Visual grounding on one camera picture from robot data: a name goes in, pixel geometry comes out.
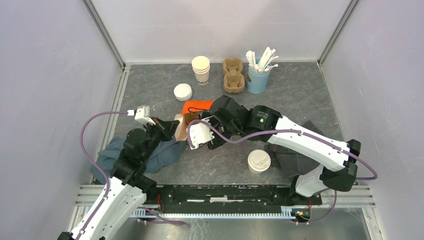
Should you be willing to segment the orange paper bag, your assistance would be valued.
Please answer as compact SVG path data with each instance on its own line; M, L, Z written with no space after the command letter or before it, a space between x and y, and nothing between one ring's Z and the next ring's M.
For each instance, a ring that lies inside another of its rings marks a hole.
M187 127L184 123L184 114L193 112L205 112L210 109L213 100L188 100L184 103L180 113L176 114L174 120L179 120L174 137L177 141L183 142L188 139Z

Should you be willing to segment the stack of white lids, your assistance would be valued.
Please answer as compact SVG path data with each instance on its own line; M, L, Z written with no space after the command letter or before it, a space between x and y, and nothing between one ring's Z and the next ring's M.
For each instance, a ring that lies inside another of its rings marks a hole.
M177 100L185 102L192 97L193 91L189 84L180 83L174 88L173 94Z

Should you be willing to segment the lidded white coffee cup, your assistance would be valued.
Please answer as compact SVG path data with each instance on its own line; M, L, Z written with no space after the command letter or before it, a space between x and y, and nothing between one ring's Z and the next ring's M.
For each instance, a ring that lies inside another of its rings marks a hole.
M271 166L270 155L261 149L253 150L247 157L248 168L252 174L258 175L268 170Z

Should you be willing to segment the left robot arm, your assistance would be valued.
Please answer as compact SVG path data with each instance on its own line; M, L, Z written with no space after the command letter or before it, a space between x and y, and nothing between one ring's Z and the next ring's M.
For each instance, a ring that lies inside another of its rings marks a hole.
M142 128L130 130L101 194L81 222L58 239L108 240L137 207L153 203L156 182L144 176L146 162L161 142L172 140L179 123L153 117L144 120Z

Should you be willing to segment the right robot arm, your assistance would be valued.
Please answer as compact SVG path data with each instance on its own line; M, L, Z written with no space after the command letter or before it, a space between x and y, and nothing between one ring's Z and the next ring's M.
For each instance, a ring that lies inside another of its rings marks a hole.
M357 158L361 142L334 140L291 121L280 112L258 105L251 109L235 104L213 104L206 117L192 121L188 128L191 149L200 144L233 144L232 136L241 140L261 141L293 150L318 163L307 173L296 176L289 189L289 199L302 204L312 195L326 189L349 192L357 180Z

